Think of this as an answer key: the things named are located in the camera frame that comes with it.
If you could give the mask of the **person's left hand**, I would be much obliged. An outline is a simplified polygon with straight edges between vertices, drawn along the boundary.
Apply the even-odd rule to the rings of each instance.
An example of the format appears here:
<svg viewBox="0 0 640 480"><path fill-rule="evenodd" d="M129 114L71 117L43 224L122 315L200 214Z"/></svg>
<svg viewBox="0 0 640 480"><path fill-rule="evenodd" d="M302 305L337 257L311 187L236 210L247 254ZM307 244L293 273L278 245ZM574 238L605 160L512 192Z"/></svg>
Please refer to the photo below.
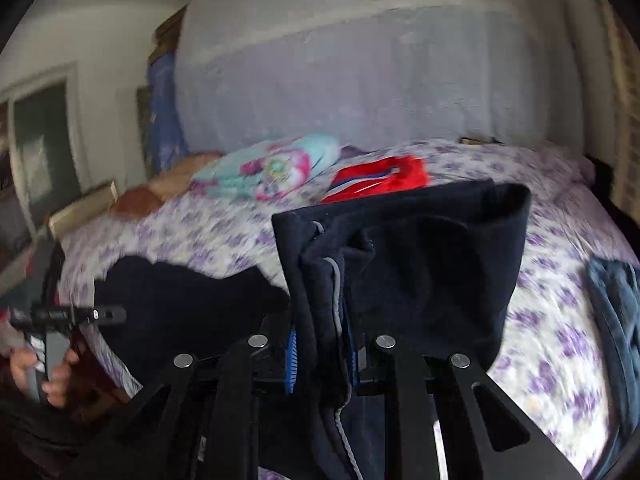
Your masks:
<svg viewBox="0 0 640 480"><path fill-rule="evenodd" d="M56 408L64 408L66 404L67 390L70 386L72 366L79 361L79 356L73 349L68 349L63 362L53 370L48 382L43 382L41 391L46 396L49 404ZM29 348L17 348L10 355L10 371L14 384L22 393L28 393L27 373L30 372L39 360Z"/></svg>

